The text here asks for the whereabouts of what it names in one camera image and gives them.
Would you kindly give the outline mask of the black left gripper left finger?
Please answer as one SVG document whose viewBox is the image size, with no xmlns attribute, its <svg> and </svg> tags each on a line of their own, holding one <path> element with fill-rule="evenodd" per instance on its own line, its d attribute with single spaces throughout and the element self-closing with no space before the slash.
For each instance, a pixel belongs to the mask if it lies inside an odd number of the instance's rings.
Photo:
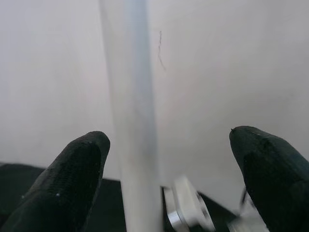
<svg viewBox="0 0 309 232">
<path fill-rule="evenodd" d="M 38 176 L 2 232 L 83 232 L 100 188 L 110 140 L 91 131 L 73 141 Z"/>
</svg>

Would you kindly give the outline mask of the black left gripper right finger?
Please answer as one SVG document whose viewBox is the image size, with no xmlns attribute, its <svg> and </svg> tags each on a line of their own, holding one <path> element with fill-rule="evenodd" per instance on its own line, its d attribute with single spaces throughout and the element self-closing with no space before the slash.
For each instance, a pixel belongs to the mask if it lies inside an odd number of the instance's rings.
<svg viewBox="0 0 309 232">
<path fill-rule="evenodd" d="M 309 230 L 309 162 L 286 140 L 251 126 L 229 134 L 246 191 L 270 232 Z"/>
</svg>

